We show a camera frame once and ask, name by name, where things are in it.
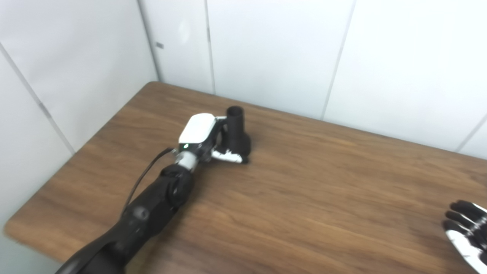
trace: black cup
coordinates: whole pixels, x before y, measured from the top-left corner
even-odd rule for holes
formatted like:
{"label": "black cup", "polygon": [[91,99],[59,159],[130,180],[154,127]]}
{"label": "black cup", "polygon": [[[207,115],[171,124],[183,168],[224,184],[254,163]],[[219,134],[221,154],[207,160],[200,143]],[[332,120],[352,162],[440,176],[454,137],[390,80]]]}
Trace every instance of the black cup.
{"label": "black cup", "polygon": [[232,153],[248,156],[250,154],[250,137],[245,133],[244,109],[231,106],[226,110],[227,132],[223,135],[222,145]]}

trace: wall seam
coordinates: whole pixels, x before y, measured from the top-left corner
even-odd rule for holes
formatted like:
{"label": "wall seam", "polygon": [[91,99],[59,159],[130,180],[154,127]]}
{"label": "wall seam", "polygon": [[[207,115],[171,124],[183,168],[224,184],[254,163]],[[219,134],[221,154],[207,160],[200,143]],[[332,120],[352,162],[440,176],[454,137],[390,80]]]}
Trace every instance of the wall seam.
{"label": "wall seam", "polygon": [[206,13],[206,31],[208,35],[208,53],[210,55],[211,84],[213,87],[213,94],[216,95],[215,72],[213,70],[213,49],[211,48],[210,18],[208,13],[208,0],[205,0],[205,13]]}
{"label": "wall seam", "polygon": [[25,87],[27,92],[30,94],[31,98],[34,100],[34,102],[36,102],[36,105],[41,109],[42,113],[44,113],[47,120],[49,121],[49,123],[53,127],[54,131],[57,133],[57,135],[59,136],[61,141],[64,143],[66,148],[69,150],[71,155],[74,155],[76,153],[76,151],[74,150],[73,146],[69,143],[69,141],[66,138],[66,136],[64,135],[64,133],[61,131],[59,126],[54,121],[51,113],[49,113],[49,111],[47,110],[45,105],[42,103],[42,101],[39,99],[37,94],[34,92],[31,85],[29,84],[29,82],[27,82],[27,79],[24,77],[24,75],[20,71],[19,67],[17,67],[17,64],[15,64],[14,60],[12,59],[12,57],[10,57],[10,55],[8,54],[7,50],[5,49],[5,47],[3,46],[3,44],[1,42],[0,42],[0,52],[2,52],[2,54],[5,56],[5,59],[9,63],[10,67],[15,72],[17,77],[20,79],[20,81],[22,82],[22,85]]}
{"label": "wall seam", "polygon": [[335,62],[335,68],[333,69],[333,74],[332,74],[332,78],[330,81],[330,85],[328,86],[328,92],[326,94],[325,103],[323,105],[323,110],[321,111],[320,120],[325,119],[326,108],[328,107],[328,102],[330,101],[330,95],[332,93],[333,84],[335,83],[335,77],[337,76],[338,65],[340,64],[341,54],[343,53],[343,47],[345,46],[345,41],[346,41],[347,36],[348,36],[348,29],[350,28],[350,24],[352,22],[352,17],[354,15],[356,3],[357,3],[357,0],[354,0],[354,2],[352,3],[352,7],[350,8],[350,14],[348,17],[348,22],[347,22],[347,25],[345,26],[345,31],[344,31],[343,38],[341,41],[340,50],[338,51],[337,60]]}
{"label": "wall seam", "polygon": [[465,145],[472,139],[472,137],[479,131],[479,129],[485,124],[487,121],[487,113],[480,119],[477,125],[472,129],[472,131],[465,137],[465,139],[460,143],[460,145],[455,149],[455,152],[460,153],[460,151],[465,147]]}
{"label": "wall seam", "polygon": [[144,30],[146,31],[147,42],[149,44],[150,54],[152,55],[152,62],[154,63],[155,72],[157,74],[157,80],[159,82],[162,82],[162,71],[161,68],[159,67],[159,63],[155,58],[156,52],[152,45],[149,23],[147,23],[147,16],[144,12],[145,6],[142,3],[142,0],[137,0],[137,6],[139,7],[139,13],[140,13],[140,17],[142,18],[142,24],[144,25]]}

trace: black cable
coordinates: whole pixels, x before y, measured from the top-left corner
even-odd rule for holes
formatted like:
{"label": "black cable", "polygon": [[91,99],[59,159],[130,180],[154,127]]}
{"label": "black cable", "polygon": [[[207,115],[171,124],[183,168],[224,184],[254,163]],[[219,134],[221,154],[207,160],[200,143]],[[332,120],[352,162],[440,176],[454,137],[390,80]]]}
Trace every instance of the black cable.
{"label": "black cable", "polygon": [[127,206],[130,204],[130,201],[132,200],[132,196],[133,194],[135,193],[135,190],[137,189],[137,186],[140,184],[140,182],[142,181],[142,179],[144,178],[144,176],[146,175],[146,173],[149,171],[149,169],[157,162],[157,160],[159,160],[162,156],[166,155],[167,153],[173,151],[174,149],[173,148],[166,148],[165,150],[163,150],[161,153],[159,153],[155,158],[154,160],[152,160],[152,162],[150,162],[150,164],[147,166],[147,168],[144,170],[144,172],[140,175],[139,179],[137,179],[137,181],[135,182],[134,186],[132,187],[132,190],[130,191],[130,194],[129,194],[129,197],[127,198],[127,201],[125,201],[125,204],[123,206],[123,209],[122,209],[122,213],[120,214],[120,217],[123,216],[123,213],[125,213],[125,211],[127,210]]}

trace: black robotic arm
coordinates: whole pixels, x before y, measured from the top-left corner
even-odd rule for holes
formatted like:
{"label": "black robotic arm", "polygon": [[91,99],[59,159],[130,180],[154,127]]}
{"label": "black robotic arm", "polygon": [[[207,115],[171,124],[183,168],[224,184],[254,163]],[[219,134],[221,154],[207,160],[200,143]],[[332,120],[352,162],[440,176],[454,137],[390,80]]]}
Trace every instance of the black robotic arm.
{"label": "black robotic arm", "polygon": [[[160,156],[171,151],[166,149]],[[244,131],[241,107],[228,108],[226,117],[192,116],[179,137],[176,162],[128,204],[111,229],[76,252],[56,274],[124,274],[128,262],[186,203],[198,162],[216,158],[247,163],[249,154],[250,138]]]}

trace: wooden table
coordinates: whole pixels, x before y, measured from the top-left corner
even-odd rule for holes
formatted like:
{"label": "wooden table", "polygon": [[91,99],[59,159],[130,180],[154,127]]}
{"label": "wooden table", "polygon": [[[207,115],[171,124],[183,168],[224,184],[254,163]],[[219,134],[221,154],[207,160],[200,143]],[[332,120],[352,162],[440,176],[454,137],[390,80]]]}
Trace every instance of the wooden table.
{"label": "wooden table", "polygon": [[[444,236],[450,202],[487,206],[487,161],[157,82],[146,85],[7,223],[59,261],[107,231],[191,115],[244,107],[248,165],[213,161],[134,260],[140,274],[473,274]],[[173,162],[163,158],[139,191]]]}

